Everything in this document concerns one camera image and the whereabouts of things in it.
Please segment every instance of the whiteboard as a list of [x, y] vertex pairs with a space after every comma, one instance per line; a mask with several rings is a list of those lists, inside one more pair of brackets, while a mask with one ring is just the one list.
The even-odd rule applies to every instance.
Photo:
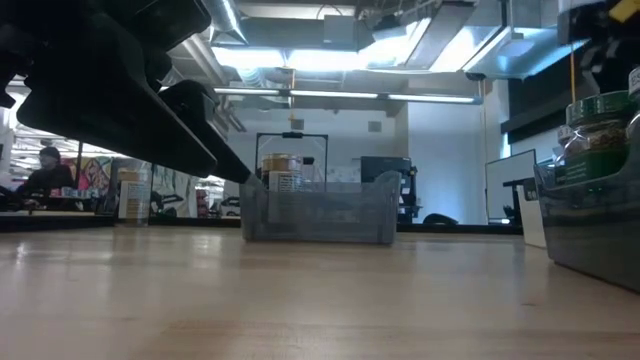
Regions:
[[534, 177], [536, 151], [530, 150], [511, 157], [487, 163], [487, 212], [489, 219], [505, 219], [504, 206], [513, 206], [511, 187], [502, 184], [508, 181]]

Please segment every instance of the black equipment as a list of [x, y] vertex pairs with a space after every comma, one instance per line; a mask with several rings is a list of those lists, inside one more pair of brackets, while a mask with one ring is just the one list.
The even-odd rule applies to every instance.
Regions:
[[640, 12], [633, 0], [603, 0], [558, 16], [561, 44], [588, 40], [580, 63], [598, 93], [628, 89], [629, 73], [640, 65]]
[[149, 212], [154, 216], [178, 217], [178, 212], [175, 208], [169, 207], [165, 209], [165, 206], [181, 201], [184, 201], [184, 198], [177, 194], [160, 195], [157, 191], [152, 191], [150, 202], [151, 205], [155, 204], [156, 208], [154, 209], [153, 206], [149, 207]]
[[184, 81], [160, 91], [166, 54], [211, 25], [200, 0], [0, 2], [0, 106], [16, 75], [28, 126], [195, 176], [243, 183], [250, 171], [207, 123], [219, 102]]
[[411, 224], [417, 218], [421, 206], [417, 205], [416, 175], [418, 169], [411, 165], [411, 159], [399, 157], [363, 156], [360, 166], [360, 182], [372, 183], [387, 171], [397, 171], [402, 175], [400, 194], [402, 203], [398, 210], [398, 223]]

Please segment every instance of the person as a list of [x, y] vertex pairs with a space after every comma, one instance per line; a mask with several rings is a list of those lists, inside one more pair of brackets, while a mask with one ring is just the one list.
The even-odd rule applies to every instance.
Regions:
[[48, 146], [40, 150], [40, 165], [41, 168], [18, 188], [18, 194], [44, 191], [45, 195], [49, 195], [51, 189], [74, 187], [71, 169], [60, 163], [60, 152], [55, 147]]

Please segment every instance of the white wall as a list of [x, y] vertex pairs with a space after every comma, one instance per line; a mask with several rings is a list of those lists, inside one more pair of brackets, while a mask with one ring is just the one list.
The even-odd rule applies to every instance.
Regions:
[[486, 224], [481, 106], [409, 104], [409, 155], [418, 168], [421, 222], [439, 213]]
[[558, 146], [558, 129], [552, 129], [511, 144], [511, 152], [519, 154], [535, 149], [536, 158], [541, 162], [553, 157], [553, 148]]
[[[261, 112], [238, 109], [236, 115], [246, 126], [247, 132], [230, 133], [229, 146], [249, 169], [255, 169], [256, 133], [291, 131], [290, 114], [289, 110]], [[361, 156], [394, 156], [394, 119], [387, 118], [385, 112], [342, 110], [336, 114], [327, 110], [305, 109], [295, 110], [295, 117], [305, 120], [304, 133], [329, 135], [329, 181], [359, 182]], [[369, 121], [380, 121], [382, 132], [369, 133]], [[261, 149], [260, 154], [275, 152], [313, 156], [316, 164], [324, 167], [324, 142], [321, 140], [314, 143], [308, 139], [274, 138]]]
[[396, 115], [394, 156], [409, 157], [409, 104], [405, 104]]
[[483, 109], [486, 114], [486, 162], [499, 160], [505, 152], [500, 125], [509, 120], [509, 82], [487, 82]]

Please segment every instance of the table surface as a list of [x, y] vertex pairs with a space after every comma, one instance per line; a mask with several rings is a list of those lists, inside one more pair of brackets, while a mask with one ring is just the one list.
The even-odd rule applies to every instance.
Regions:
[[0, 359], [632, 359], [640, 297], [521, 237], [2, 234]]

